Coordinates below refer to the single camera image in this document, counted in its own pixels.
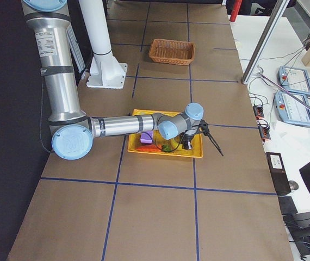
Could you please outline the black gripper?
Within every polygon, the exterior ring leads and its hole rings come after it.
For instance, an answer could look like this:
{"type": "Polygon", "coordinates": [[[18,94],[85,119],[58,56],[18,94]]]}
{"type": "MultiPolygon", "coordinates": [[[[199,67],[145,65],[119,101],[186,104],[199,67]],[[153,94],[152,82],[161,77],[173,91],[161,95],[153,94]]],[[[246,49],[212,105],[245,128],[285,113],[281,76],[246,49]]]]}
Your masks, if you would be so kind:
{"type": "Polygon", "coordinates": [[[194,138],[194,136],[196,135],[196,131],[195,130],[188,130],[185,133],[183,133],[182,135],[182,147],[185,150],[191,150],[192,149],[192,145],[191,145],[191,141],[194,138]]]}

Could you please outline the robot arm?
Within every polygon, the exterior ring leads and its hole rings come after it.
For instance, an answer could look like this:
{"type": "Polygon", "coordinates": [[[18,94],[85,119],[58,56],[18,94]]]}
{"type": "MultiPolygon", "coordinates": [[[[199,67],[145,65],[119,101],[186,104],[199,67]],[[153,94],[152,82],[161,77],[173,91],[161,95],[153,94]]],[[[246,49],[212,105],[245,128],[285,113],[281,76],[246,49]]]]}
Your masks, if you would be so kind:
{"type": "MultiPolygon", "coordinates": [[[[125,82],[127,65],[113,55],[101,1],[80,1],[86,30],[91,43],[91,75],[95,88],[120,89],[125,82]]],[[[23,1],[27,25],[34,31],[41,76],[47,88],[51,115],[49,127],[54,152],[66,160],[87,155],[94,138],[158,131],[170,140],[181,137],[187,145],[203,130],[203,107],[190,103],[175,116],[163,113],[121,117],[88,117],[79,103],[71,51],[67,36],[71,24],[67,1],[23,1]]]]}

